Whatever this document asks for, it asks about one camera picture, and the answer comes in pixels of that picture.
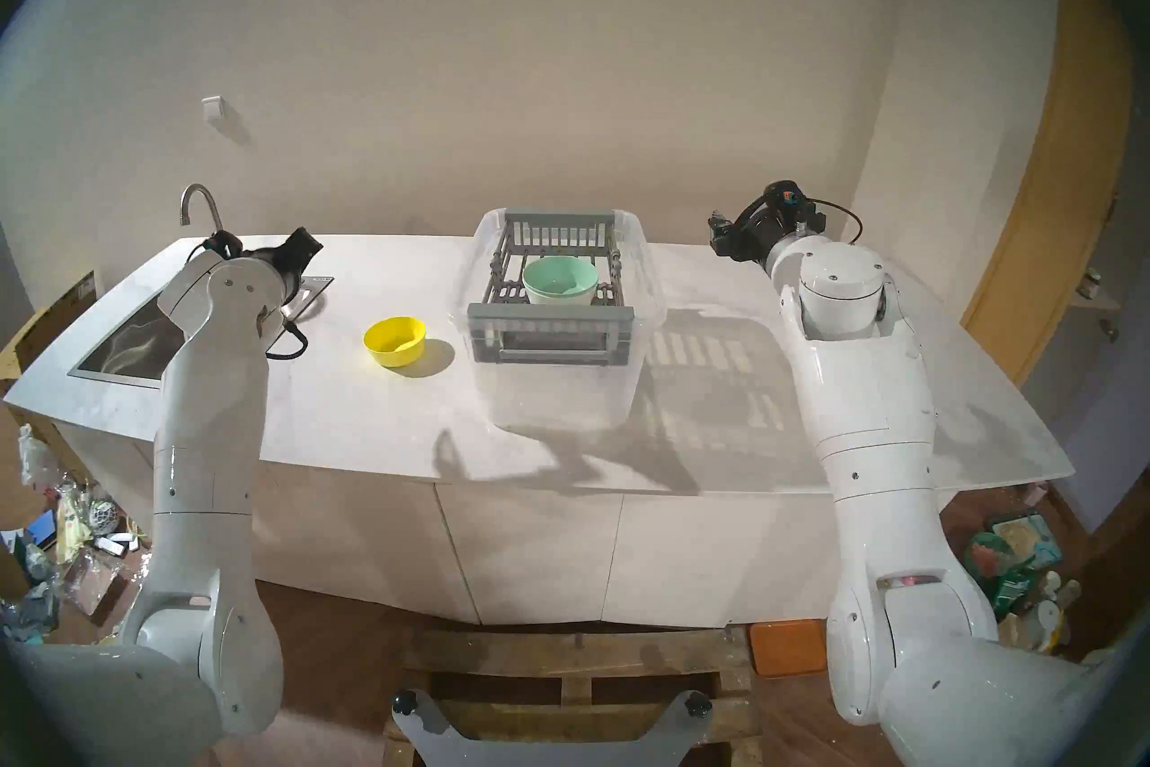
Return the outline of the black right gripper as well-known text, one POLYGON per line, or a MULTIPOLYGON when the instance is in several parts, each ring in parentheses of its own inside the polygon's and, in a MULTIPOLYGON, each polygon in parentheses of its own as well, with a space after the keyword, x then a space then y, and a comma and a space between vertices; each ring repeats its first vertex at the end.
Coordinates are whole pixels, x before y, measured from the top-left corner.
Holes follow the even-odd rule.
POLYGON ((822 235, 827 218, 815 200, 791 179, 768 184, 762 194, 736 218, 713 210, 708 217, 710 245, 716 256, 736 262, 760 262, 788 235, 822 235))

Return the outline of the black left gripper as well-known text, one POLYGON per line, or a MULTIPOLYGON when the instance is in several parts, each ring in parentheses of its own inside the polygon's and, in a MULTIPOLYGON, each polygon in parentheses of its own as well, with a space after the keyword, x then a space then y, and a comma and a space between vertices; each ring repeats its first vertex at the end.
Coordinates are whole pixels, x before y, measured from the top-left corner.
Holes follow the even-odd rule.
POLYGON ((284 285, 284 298, 293 299, 298 293, 304 273, 312 259, 322 251, 320 244, 306 227, 297 227, 283 244, 264 250, 264 261, 279 274, 284 285))

